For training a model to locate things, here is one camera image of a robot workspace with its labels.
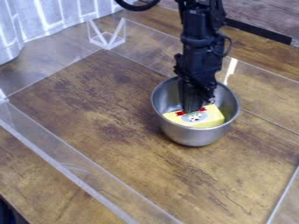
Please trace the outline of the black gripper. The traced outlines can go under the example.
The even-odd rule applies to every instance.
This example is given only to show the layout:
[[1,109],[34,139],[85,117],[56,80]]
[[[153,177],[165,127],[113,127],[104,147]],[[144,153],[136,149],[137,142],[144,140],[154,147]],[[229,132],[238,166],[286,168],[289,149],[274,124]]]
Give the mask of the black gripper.
[[182,41],[182,52],[173,56],[173,71],[178,77],[178,97],[185,114],[197,111],[202,101],[214,103],[214,73],[221,69],[222,54],[222,38],[214,38],[209,43]]

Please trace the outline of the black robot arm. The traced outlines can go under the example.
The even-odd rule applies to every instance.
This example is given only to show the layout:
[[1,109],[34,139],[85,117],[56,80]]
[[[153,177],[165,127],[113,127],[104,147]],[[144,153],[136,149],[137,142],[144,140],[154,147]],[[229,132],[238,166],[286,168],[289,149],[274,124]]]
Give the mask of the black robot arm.
[[181,18],[181,53],[174,58],[178,97],[184,113],[213,102],[216,72],[225,57],[225,36],[218,32],[225,12],[221,0],[174,0]]

